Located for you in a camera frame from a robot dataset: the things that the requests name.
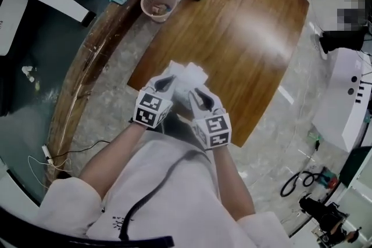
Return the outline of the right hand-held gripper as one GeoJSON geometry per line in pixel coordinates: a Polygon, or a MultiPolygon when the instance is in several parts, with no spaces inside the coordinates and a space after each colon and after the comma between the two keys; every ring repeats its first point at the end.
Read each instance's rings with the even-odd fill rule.
{"type": "Polygon", "coordinates": [[[189,91],[188,99],[194,116],[192,129],[202,147],[207,150],[230,144],[230,116],[220,98],[207,87],[198,87],[189,91]]]}

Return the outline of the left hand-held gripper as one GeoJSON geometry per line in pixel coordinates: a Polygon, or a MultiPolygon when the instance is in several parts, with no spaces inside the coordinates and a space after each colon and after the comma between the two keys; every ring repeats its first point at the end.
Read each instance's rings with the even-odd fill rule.
{"type": "Polygon", "coordinates": [[[175,88],[175,75],[163,74],[151,78],[139,91],[133,120],[148,128],[156,128],[173,106],[175,88]]]}

